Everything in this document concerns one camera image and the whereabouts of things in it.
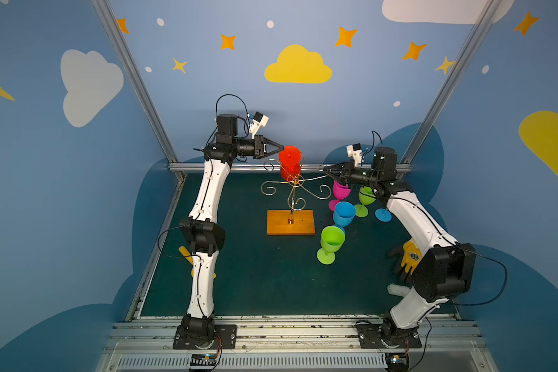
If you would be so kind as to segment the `red wine glass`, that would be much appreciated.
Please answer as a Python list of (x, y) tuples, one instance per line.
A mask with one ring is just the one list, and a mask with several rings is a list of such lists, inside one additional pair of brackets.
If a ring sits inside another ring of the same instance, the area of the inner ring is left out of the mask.
[(301, 173), (301, 151), (294, 146), (286, 146), (278, 155), (281, 164), (281, 177), (285, 181), (293, 181)]

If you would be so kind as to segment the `green wine glass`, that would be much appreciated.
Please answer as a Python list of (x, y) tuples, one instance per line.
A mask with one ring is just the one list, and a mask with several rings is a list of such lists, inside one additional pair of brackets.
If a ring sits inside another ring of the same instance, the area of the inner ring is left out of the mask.
[(367, 206), (376, 201), (376, 196), (374, 195), (374, 191), (371, 187), (364, 186), (360, 188), (358, 198), (360, 203), (354, 206), (356, 209), (356, 217), (365, 218), (369, 214)]
[(336, 260), (336, 252), (345, 243), (345, 232), (338, 226), (327, 226), (321, 232), (321, 248), (316, 257), (321, 264), (330, 265)]

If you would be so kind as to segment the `pink wine glass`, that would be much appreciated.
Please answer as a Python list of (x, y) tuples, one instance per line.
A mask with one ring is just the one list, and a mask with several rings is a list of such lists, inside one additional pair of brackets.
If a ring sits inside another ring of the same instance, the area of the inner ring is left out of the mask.
[(348, 185), (342, 185), (337, 181), (333, 182), (333, 196), (334, 200), (331, 200), (329, 203), (329, 209), (334, 211), (337, 204), (340, 203), (342, 200), (347, 198), (350, 195), (351, 189)]

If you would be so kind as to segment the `blue wine glass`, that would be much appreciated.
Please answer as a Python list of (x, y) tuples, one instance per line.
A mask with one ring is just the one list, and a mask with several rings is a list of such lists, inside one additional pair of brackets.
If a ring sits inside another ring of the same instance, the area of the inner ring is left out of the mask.
[(345, 227), (352, 223), (356, 216), (357, 210), (354, 205), (348, 201), (340, 201), (336, 204), (333, 211), (334, 226), (345, 232)]
[(374, 215), (379, 221), (381, 221), (383, 223), (388, 223), (392, 220), (392, 214), (386, 208), (377, 209), (375, 211)]

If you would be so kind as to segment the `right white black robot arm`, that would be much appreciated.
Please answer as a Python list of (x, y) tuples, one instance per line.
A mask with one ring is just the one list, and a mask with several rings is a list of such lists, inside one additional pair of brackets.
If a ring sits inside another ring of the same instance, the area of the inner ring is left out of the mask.
[(410, 235), (400, 248), (389, 252), (399, 256), (398, 272), (411, 288), (398, 305), (384, 316), (381, 339), (396, 347), (413, 336), (420, 322), (440, 305), (471, 288), (475, 250), (459, 243), (422, 206), (412, 188), (398, 178), (398, 156), (390, 147), (376, 147), (369, 169), (361, 167), (356, 146), (350, 146), (350, 160), (323, 167), (325, 175), (343, 186), (368, 187)]

